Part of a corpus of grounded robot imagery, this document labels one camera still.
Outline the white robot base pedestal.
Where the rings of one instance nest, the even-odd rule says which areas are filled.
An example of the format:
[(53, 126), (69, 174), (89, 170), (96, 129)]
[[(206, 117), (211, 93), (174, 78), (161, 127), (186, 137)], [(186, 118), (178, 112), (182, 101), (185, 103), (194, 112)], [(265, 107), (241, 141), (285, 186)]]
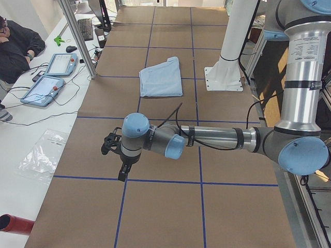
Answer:
[(239, 57), (258, 5), (257, 0), (233, 1), (219, 60), (204, 68), (208, 91), (243, 91)]

